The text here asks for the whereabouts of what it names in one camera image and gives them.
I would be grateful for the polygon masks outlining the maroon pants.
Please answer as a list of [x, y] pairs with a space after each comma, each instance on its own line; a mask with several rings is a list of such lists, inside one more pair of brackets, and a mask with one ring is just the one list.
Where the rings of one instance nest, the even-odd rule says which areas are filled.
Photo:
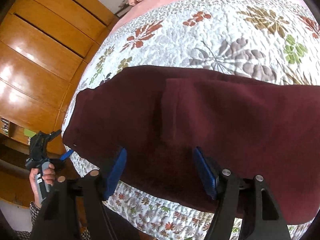
[[122, 181], [200, 211], [193, 150], [242, 178], [262, 175], [288, 224], [319, 210], [319, 87], [213, 70], [129, 67], [76, 96], [63, 143], [97, 167], [127, 150]]

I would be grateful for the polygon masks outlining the wooden desk shelf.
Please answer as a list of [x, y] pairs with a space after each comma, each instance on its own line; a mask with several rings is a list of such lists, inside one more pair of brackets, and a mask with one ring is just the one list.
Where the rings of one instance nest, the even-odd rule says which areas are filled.
[[25, 161], [29, 157], [30, 136], [42, 131], [50, 133], [62, 128], [65, 112], [55, 121], [42, 126], [22, 126], [1, 116], [1, 199], [27, 208], [33, 200], [29, 172]]

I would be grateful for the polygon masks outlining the orange wooden wardrobe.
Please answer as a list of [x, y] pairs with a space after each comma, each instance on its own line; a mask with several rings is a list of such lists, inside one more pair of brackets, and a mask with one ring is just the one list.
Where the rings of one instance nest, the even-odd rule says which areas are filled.
[[8, 0], [1, 9], [6, 145], [26, 151], [26, 129], [61, 128], [85, 68], [116, 22], [98, 0]]

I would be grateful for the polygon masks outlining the white floral quilt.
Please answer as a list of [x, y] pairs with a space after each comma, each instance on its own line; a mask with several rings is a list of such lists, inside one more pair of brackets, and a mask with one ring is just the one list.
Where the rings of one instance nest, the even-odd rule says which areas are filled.
[[[318, 27], [306, 5], [289, 0], [181, 0], [157, 9], [144, 0], [114, 26], [85, 69], [77, 94], [126, 67], [207, 68], [277, 85], [319, 85]], [[104, 202], [157, 239], [204, 239], [213, 213], [154, 197], [120, 181]]]

